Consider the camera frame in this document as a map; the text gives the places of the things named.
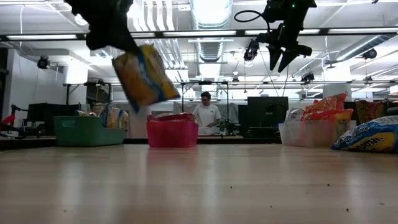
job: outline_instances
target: computer monitor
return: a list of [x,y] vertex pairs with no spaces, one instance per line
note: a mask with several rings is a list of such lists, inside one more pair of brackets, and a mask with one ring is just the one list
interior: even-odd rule
[[278,127],[289,108],[287,97],[248,97],[248,127]]

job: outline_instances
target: plastic basket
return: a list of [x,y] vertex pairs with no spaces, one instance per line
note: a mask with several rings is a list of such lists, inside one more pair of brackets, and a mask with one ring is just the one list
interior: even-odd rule
[[122,144],[126,137],[126,130],[104,128],[92,116],[56,116],[54,126],[59,146],[108,146]]
[[333,143],[356,121],[289,121],[279,124],[280,138],[286,146],[325,147]]
[[150,147],[192,147],[197,145],[199,126],[194,122],[147,122]]

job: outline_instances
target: metal pole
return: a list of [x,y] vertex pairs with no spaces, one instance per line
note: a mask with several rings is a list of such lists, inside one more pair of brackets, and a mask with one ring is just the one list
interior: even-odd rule
[[109,86],[108,101],[112,102],[112,84],[108,84],[108,86]]
[[182,112],[184,113],[184,85],[185,85],[185,83],[181,83],[181,89],[182,89],[182,96],[181,96],[181,99],[182,99]]
[[69,91],[70,91],[70,84],[67,85],[67,102],[66,102],[66,105],[69,105]]
[[226,83],[226,120],[229,122],[229,84]]

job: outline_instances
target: clear plastic bin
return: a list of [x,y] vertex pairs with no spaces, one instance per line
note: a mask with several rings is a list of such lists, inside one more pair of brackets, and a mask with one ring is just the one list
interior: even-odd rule
[[279,124],[279,131],[286,146],[331,148],[338,137],[355,127],[356,121],[289,121]]

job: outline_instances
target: green plastic bin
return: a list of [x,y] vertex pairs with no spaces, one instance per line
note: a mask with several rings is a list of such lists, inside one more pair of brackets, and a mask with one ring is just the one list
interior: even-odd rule
[[109,146],[126,137],[126,130],[104,128],[93,116],[56,116],[54,126],[59,146]]

